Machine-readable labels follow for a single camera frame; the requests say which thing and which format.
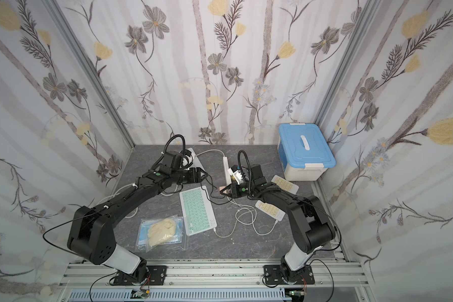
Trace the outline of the white power strip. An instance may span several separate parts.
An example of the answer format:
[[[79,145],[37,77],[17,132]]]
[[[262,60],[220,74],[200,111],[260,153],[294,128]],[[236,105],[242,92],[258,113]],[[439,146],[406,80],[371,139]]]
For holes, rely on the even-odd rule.
[[[226,156],[223,156],[222,162],[223,162],[223,171],[224,171],[224,175],[225,175],[225,183],[228,186],[232,183],[232,176],[230,174],[229,160]]]

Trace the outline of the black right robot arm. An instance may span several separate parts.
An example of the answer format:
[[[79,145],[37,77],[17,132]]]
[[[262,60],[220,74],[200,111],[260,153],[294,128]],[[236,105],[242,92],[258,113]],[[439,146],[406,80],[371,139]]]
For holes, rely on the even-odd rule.
[[[302,279],[311,284],[308,261],[335,239],[333,222],[316,196],[304,198],[281,189],[267,181],[257,164],[248,172],[246,176],[239,166],[229,168],[227,175],[231,183],[220,194],[232,199],[250,197],[283,211],[288,216],[294,244],[281,258],[278,279],[284,284],[295,284]]]

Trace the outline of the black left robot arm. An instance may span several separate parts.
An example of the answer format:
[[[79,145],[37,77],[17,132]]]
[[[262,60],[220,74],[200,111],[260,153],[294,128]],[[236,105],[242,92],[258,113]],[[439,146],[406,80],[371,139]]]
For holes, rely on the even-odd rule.
[[[150,275],[147,261],[117,244],[114,228],[130,212],[174,184],[196,184],[206,179],[200,167],[184,167],[184,153],[165,152],[134,186],[93,208],[83,206],[74,214],[67,247],[95,265],[123,273],[133,284]]]

